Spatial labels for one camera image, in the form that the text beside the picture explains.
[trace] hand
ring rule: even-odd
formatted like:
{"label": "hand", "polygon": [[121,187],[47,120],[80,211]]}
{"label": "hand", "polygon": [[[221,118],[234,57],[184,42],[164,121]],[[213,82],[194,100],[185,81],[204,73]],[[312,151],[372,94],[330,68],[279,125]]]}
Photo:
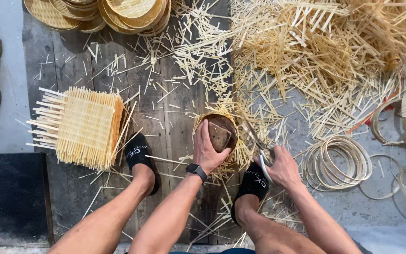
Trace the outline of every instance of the hand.
{"label": "hand", "polygon": [[214,171],[230,155],[231,148],[217,153],[209,139],[207,119],[198,126],[194,134],[194,163],[200,165],[206,175]]}
{"label": "hand", "polygon": [[[284,147],[276,146],[273,148],[273,151],[275,153],[275,161],[272,167],[266,165],[270,178],[272,178],[274,183],[281,184],[287,191],[297,188],[302,181],[296,161]],[[261,161],[258,157],[255,157],[254,160],[261,166]]]}

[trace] black sock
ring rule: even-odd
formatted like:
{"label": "black sock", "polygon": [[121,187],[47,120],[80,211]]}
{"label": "black sock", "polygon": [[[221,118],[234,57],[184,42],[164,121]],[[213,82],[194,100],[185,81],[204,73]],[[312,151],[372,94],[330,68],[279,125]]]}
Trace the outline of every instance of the black sock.
{"label": "black sock", "polygon": [[145,157],[145,155],[150,155],[150,153],[147,140],[143,134],[137,134],[137,136],[128,143],[125,148],[125,155],[130,170],[133,170],[133,166],[138,163],[145,164],[150,167],[150,169],[153,169],[151,159]]}
{"label": "black sock", "polygon": [[145,157],[145,155],[150,155],[150,147],[147,144],[145,136],[141,133],[137,134],[126,146],[125,156],[126,162],[128,163],[129,170],[132,172],[133,166],[141,163],[147,165],[154,173],[155,181],[153,190],[150,193],[150,196],[156,193],[159,189],[159,179],[160,176],[157,173],[155,166],[152,163],[151,158]]}
{"label": "black sock", "polygon": [[239,223],[236,221],[234,203],[240,196],[245,194],[253,194],[256,195],[261,201],[266,196],[268,190],[269,182],[264,177],[261,167],[255,162],[252,162],[249,169],[247,169],[244,173],[244,178],[242,179],[242,183],[239,187],[239,192],[234,198],[233,206],[231,207],[231,218],[233,219],[234,223],[239,225]]}

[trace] shorts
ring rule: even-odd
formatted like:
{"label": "shorts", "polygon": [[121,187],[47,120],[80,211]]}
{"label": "shorts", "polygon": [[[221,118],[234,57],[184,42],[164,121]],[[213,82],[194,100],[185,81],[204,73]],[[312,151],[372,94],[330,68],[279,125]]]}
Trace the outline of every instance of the shorts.
{"label": "shorts", "polygon": [[[174,251],[174,252],[170,252],[170,254],[189,254],[189,253],[181,252],[181,251]],[[244,248],[233,248],[233,249],[224,250],[222,252],[208,253],[208,254],[255,254],[255,251],[249,250],[249,249],[244,249]]]}

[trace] scissors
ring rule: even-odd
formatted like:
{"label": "scissors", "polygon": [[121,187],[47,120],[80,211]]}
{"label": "scissors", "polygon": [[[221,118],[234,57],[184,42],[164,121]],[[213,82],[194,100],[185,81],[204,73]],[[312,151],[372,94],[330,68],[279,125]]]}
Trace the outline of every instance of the scissors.
{"label": "scissors", "polygon": [[266,165],[269,167],[272,167],[273,162],[269,161],[269,159],[266,157],[264,151],[268,150],[270,156],[274,159],[275,158],[275,154],[273,152],[273,149],[270,148],[268,149],[266,144],[264,144],[264,142],[262,142],[258,135],[256,134],[256,132],[253,130],[252,125],[250,124],[249,120],[247,119],[247,116],[245,115],[245,113],[243,111],[241,111],[242,116],[244,117],[244,120],[247,124],[247,128],[249,129],[249,131],[252,134],[252,138],[255,141],[258,149],[259,149],[259,160],[261,161],[261,169],[262,169],[262,173],[264,174],[264,176],[266,177],[266,179],[270,182],[273,183],[272,179],[269,176],[269,173],[266,170]]}

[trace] partially woven bamboo square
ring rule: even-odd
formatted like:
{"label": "partially woven bamboo square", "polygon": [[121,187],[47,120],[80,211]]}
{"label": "partially woven bamboo square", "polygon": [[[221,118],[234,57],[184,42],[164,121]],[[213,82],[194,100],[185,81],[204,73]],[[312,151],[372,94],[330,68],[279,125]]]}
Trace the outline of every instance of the partially woven bamboo square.
{"label": "partially woven bamboo square", "polygon": [[42,139],[31,145],[55,149],[65,163],[96,170],[114,165],[124,109],[120,95],[71,87],[63,94],[48,90],[37,104],[46,107],[34,108],[41,116],[28,123],[45,131],[32,131]]}

